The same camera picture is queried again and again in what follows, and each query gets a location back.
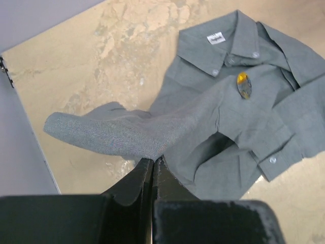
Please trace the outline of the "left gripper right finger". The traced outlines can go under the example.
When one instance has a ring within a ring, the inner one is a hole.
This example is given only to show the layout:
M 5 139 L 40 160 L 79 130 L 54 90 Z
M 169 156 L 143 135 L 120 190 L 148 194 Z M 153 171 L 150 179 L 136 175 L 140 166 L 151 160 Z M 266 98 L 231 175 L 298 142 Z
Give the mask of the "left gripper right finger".
M 285 243 L 273 210 L 258 200 L 200 200 L 154 163 L 153 243 Z

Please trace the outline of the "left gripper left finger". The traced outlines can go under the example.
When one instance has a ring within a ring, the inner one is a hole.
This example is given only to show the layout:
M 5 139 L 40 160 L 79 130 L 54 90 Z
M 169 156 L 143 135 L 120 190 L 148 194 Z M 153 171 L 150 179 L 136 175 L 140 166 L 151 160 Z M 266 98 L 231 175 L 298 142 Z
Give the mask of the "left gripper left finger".
M 1 198 L 1 243 L 151 243 L 154 162 L 95 195 Z

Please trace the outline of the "grey button shirt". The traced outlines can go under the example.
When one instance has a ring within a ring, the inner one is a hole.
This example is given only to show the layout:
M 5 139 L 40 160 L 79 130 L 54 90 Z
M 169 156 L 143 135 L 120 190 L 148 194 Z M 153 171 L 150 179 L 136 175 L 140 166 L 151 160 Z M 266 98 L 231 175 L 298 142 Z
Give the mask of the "grey button shirt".
M 226 41 L 211 45 L 207 36 Z M 238 92 L 247 73 L 250 98 Z M 68 144 L 156 160 L 200 199 L 238 199 L 324 151 L 324 59 L 240 11 L 181 30 L 177 53 L 148 111 L 117 102 L 86 115 L 56 112 L 44 125 Z

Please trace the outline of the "yellow oval brooch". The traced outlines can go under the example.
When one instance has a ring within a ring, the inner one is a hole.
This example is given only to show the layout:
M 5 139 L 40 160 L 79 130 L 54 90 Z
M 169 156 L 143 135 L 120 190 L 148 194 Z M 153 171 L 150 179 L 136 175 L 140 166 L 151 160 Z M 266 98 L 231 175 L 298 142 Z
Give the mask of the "yellow oval brooch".
M 252 93 L 251 81 L 247 73 L 242 72 L 237 77 L 238 92 L 244 99 L 249 99 Z

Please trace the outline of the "white shirt label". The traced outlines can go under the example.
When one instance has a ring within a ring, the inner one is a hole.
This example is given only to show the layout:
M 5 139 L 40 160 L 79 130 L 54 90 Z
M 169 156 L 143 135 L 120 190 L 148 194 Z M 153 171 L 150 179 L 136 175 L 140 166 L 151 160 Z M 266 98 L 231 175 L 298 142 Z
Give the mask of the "white shirt label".
M 219 43 L 222 43 L 224 41 L 226 41 L 225 37 L 223 36 L 222 32 L 217 32 L 214 34 L 211 34 L 209 36 L 207 36 L 207 40 L 209 41 L 209 43 L 211 45 L 216 45 Z

